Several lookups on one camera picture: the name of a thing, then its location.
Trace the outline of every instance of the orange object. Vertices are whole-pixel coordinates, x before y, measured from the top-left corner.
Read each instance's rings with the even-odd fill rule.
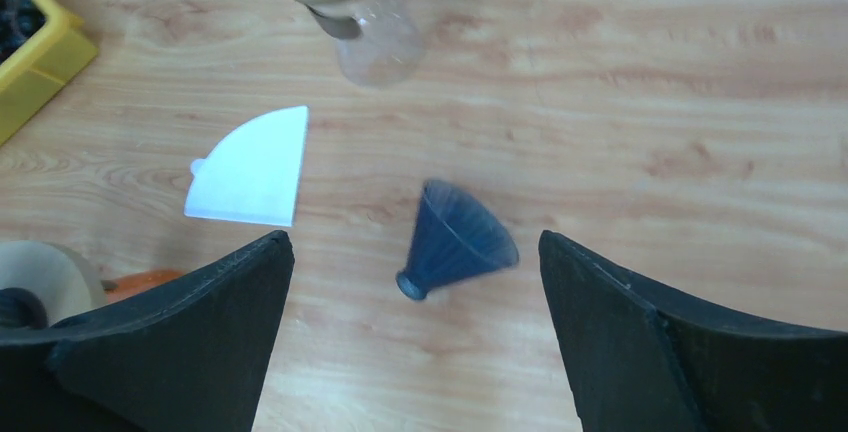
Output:
[[[183,275],[185,273],[179,270],[155,269],[109,280],[107,281],[109,287],[106,290],[106,297],[109,299],[109,303],[113,304],[119,300],[124,300],[150,290],[153,287],[178,279]]]

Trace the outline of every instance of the yellow container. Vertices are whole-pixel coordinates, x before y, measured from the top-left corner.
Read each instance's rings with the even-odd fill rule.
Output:
[[[97,55],[82,19],[55,0],[32,0],[45,23],[0,63],[0,144],[18,131]]]

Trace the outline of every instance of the wooden surface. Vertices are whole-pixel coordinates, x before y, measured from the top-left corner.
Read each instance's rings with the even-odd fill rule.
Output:
[[[429,53],[381,92],[291,0],[61,1],[102,54],[0,148],[0,239],[104,277],[199,267],[269,229],[183,217],[191,160],[311,107],[256,430],[580,430],[543,229],[848,329],[848,0],[408,0]],[[492,208],[523,262],[417,304],[394,273],[430,176]]]

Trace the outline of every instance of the clear plastic bottle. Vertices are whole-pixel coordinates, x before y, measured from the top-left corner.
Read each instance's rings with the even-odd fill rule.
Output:
[[[403,0],[343,0],[309,8],[334,37],[342,73],[357,85],[402,81],[424,56],[424,41]]]

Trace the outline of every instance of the masking tape roll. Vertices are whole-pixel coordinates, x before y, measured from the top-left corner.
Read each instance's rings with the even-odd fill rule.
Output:
[[[108,303],[91,264],[66,247],[37,241],[0,243],[0,290],[35,295],[51,326]]]

